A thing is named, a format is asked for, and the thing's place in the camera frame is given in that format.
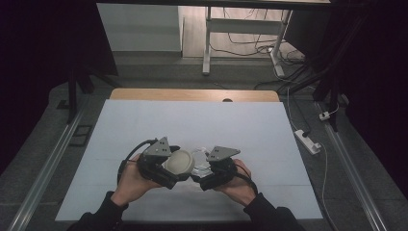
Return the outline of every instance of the wooden table edge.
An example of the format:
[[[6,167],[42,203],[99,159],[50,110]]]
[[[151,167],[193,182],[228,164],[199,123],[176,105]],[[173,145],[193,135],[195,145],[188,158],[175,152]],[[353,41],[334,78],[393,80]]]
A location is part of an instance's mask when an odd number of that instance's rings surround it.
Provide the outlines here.
[[[115,89],[110,99],[210,102],[230,99],[233,102],[279,102],[278,94],[273,90]]]

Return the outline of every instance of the white board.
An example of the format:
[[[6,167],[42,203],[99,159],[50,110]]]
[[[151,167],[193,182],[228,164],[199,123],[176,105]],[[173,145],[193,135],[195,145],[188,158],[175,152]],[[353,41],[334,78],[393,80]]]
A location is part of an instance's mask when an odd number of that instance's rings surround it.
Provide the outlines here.
[[[56,217],[78,220],[96,212],[114,191],[121,160],[139,143],[167,137],[193,151],[237,148],[258,189],[298,219],[322,218],[282,103],[107,100]],[[200,190],[191,179],[154,189],[130,204],[124,220],[146,222],[247,220],[242,205],[221,192]]]

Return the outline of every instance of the person's left hand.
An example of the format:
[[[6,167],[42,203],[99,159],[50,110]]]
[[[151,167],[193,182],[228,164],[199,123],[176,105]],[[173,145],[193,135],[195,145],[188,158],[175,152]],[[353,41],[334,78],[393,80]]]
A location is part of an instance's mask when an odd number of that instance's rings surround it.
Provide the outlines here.
[[[116,191],[111,196],[111,201],[122,207],[132,201],[141,198],[147,191],[160,188],[161,185],[151,180],[144,179],[139,172],[136,161],[138,154],[132,159],[132,162],[126,164],[122,176],[117,185]]]

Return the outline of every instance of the sleeve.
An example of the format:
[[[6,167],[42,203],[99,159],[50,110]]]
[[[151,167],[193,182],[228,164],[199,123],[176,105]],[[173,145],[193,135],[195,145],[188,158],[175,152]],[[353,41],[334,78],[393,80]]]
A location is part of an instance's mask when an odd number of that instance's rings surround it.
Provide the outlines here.
[[[257,231],[305,231],[291,210],[285,207],[275,209],[261,193],[243,211],[250,216]]]
[[[101,207],[95,213],[85,213],[78,222],[72,224],[67,231],[111,231],[121,230],[122,214],[128,208],[119,207],[111,201],[114,192],[107,192]]]

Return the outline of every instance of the hand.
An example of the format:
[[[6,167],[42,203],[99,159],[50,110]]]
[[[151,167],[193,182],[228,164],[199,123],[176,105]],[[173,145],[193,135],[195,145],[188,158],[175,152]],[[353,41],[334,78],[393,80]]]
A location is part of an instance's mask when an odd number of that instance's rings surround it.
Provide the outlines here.
[[[122,207],[132,201],[141,198],[147,191],[160,188],[161,185],[151,180],[144,179],[139,172],[136,160],[138,154],[132,161],[126,164],[122,176],[119,180],[115,193],[111,196],[111,201]]]
[[[238,159],[234,160],[237,165],[238,173],[251,177],[251,171],[245,166],[245,164]],[[225,185],[219,186],[214,189],[215,191],[223,192],[228,195],[232,200],[237,203],[247,206],[256,196],[251,186],[239,177],[234,177],[230,182]]]

